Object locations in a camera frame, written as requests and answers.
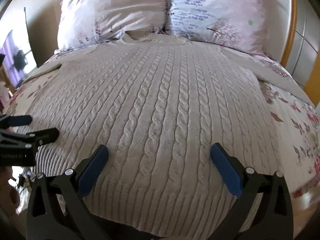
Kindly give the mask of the wooden headboard frame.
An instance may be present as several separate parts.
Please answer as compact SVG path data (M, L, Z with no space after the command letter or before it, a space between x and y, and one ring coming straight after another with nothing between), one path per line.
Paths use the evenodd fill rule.
M313 0L272 0L268 55L319 106L319 7Z

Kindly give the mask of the floral pink pillow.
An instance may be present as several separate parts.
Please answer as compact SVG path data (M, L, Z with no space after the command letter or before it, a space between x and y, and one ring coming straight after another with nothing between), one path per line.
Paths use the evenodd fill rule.
M165 31L280 60L291 0L169 0Z
M126 31L159 33L166 10L167 0L62 0L58 50L119 39Z

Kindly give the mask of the right floral pink pillow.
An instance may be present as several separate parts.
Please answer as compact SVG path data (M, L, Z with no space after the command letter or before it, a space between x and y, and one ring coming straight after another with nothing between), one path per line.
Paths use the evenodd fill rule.
M169 0L165 31L280 60L291 0Z

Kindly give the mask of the dark monitor screen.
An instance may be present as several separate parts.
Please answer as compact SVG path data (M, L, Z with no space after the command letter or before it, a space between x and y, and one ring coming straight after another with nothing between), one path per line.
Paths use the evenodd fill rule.
M30 46L25 9L9 20L4 29L6 37L1 41L3 66L12 86L17 89L26 77L37 68Z

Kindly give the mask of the left floral pink pillow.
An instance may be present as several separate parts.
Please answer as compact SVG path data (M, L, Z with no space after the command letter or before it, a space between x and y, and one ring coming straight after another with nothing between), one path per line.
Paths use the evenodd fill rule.
M119 39L126 31L159 33L166 10L167 0L62 0L58 50Z

